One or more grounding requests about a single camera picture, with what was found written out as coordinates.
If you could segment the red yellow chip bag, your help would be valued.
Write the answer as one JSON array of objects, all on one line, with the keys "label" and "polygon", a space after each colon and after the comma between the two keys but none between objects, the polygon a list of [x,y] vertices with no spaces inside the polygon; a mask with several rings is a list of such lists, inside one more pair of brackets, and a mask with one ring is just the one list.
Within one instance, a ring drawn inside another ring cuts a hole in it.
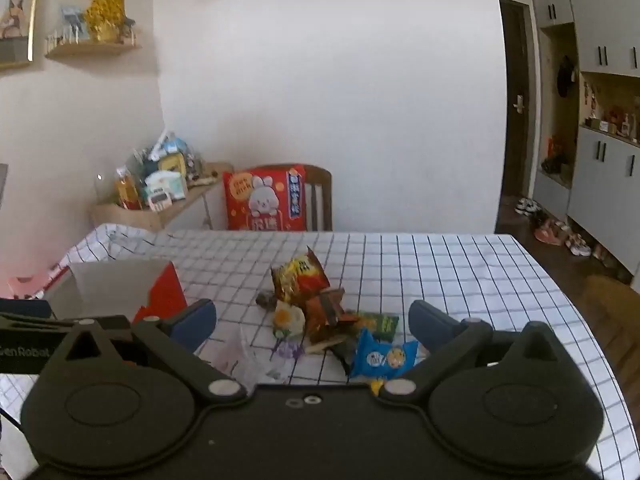
[{"label": "red yellow chip bag", "polygon": [[326,272],[310,247],[304,254],[272,268],[271,277],[277,300],[297,307],[330,287]]}]

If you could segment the red and white cardboard box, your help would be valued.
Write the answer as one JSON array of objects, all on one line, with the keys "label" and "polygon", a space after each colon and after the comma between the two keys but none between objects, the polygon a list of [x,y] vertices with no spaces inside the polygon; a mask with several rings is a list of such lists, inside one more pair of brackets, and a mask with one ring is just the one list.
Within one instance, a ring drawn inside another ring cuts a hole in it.
[{"label": "red and white cardboard box", "polygon": [[174,264],[162,259],[70,264],[44,290],[57,318],[170,318],[188,306]]}]

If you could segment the glass dome jar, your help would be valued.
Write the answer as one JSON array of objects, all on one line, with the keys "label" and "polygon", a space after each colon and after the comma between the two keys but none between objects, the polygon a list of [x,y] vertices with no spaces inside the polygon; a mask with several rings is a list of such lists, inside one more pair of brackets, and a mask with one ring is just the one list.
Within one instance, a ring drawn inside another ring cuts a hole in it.
[{"label": "glass dome jar", "polygon": [[93,188],[98,204],[118,204],[118,173],[111,164],[101,164],[94,170]]}]

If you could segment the dark red snack packet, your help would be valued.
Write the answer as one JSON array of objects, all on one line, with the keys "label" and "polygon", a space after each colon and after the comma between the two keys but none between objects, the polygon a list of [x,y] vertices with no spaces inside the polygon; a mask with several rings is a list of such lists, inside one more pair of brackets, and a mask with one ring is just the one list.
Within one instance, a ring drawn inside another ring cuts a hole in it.
[{"label": "dark red snack packet", "polygon": [[358,314],[343,309],[344,295],[342,288],[325,289],[306,301],[306,335],[313,344],[348,334],[359,322]]}]

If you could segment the blue snack packet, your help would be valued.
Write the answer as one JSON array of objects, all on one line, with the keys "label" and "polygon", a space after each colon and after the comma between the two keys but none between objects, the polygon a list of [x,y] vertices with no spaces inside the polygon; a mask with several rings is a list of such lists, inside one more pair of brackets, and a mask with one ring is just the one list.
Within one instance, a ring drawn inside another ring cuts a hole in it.
[{"label": "blue snack packet", "polygon": [[416,365],[419,343],[390,344],[376,340],[370,330],[360,330],[349,376],[371,379],[395,379]]}]

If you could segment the framed girl picture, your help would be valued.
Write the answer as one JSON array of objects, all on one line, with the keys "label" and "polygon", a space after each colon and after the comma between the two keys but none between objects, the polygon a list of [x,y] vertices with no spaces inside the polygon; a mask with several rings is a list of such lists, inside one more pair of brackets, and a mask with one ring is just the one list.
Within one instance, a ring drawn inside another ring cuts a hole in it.
[{"label": "framed girl picture", "polygon": [[29,65],[34,59],[37,0],[1,0],[0,67]]}]

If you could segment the yellow flower ornament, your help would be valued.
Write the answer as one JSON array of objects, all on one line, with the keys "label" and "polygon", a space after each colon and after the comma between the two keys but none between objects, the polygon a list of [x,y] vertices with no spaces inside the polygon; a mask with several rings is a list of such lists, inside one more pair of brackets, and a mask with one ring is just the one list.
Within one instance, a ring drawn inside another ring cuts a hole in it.
[{"label": "yellow flower ornament", "polygon": [[125,21],[125,1],[92,0],[84,19],[94,41],[117,44]]}]

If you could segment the white digital timer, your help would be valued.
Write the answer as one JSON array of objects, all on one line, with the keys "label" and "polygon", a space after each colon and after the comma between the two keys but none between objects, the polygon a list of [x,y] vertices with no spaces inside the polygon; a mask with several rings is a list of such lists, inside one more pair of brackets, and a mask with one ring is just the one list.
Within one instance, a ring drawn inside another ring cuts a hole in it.
[{"label": "white digital timer", "polygon": [[172,199],[170,195],[163,190],[156,191],[148,196],[148,206],[150,211],[161,212],[170,208],[171,205]]}]

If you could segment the purple candy packet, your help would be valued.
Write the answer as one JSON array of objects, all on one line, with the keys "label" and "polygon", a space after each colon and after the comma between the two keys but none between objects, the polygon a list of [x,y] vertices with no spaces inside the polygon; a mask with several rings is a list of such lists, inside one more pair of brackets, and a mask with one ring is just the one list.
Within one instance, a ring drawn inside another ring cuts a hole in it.
[{"label": "purple candy packet", "polygon": [[272,352],[273,360],[297,360],[305,353],[304,341],[300,338],[278,339]]}]

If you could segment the egg picture snack packet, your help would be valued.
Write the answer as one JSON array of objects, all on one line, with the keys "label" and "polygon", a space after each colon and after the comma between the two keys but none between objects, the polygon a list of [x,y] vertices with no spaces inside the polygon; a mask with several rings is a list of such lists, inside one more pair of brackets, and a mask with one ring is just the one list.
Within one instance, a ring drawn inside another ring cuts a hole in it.
[{"label": "egg picture snack packet", "polygon": [[303,335],[305,326],[306,318],[301,308],[291,306],[283,301],[277,302],[272,319],[272,331],[277,339]]}]

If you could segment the orange drink bottle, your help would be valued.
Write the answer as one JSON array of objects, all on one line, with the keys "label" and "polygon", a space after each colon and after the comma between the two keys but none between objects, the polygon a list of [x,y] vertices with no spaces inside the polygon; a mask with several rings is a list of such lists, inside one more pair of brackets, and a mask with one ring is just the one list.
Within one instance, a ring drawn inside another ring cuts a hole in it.
[{"label": "orange drink bottle", "polygon": [[127,210],[141,210],[142,203],[136,181],[126,166],[116,169],[115,185],[120,206]]}]

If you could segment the tissue pack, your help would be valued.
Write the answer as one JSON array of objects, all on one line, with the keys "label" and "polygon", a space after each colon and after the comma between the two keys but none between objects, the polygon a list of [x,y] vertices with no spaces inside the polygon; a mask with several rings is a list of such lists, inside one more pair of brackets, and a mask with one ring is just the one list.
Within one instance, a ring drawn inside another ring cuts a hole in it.
[{"label": "tissue pack", "polygon": [[186,177],[179,171],[157,170],[145,178],[145,186],[150,194],[164,192],[173,202],[188,195]]}]

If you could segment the shoes on floor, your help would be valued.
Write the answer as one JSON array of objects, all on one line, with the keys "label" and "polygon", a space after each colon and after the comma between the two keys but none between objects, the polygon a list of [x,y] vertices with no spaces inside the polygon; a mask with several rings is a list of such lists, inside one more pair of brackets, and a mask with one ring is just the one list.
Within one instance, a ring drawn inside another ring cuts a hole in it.
[{"label": "shoes on floor", "polygon": [[538,242],[554,247],[565,246],[575,257],[591,256],[591,248],[579,233],[574,232],[568,223],[549,216],[534,200],[520,198],[514,211],[529,220]]}]

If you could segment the pink cloth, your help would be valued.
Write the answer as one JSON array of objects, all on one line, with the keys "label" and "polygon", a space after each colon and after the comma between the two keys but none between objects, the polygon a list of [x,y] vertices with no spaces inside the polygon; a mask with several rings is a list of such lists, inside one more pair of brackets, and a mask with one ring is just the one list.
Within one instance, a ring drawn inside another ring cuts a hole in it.
[{"label": "pink cloth", "polygon": [[39,297],[63,273],[61,269],[47,269],[29,276],[12,276],[6,281],[12,299]]}]

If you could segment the green snack packet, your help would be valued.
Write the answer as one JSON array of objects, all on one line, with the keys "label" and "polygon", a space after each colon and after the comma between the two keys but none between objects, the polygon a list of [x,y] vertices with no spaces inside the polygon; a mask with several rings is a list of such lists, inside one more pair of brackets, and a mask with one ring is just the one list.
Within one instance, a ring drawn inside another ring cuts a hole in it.
[{"label": "green snack packet", "polygon": [[399,316],[378,312],[360,312],[356,326],[360,330],[365,328],[373,338],[380,341],[392,342],[399,324]]}]

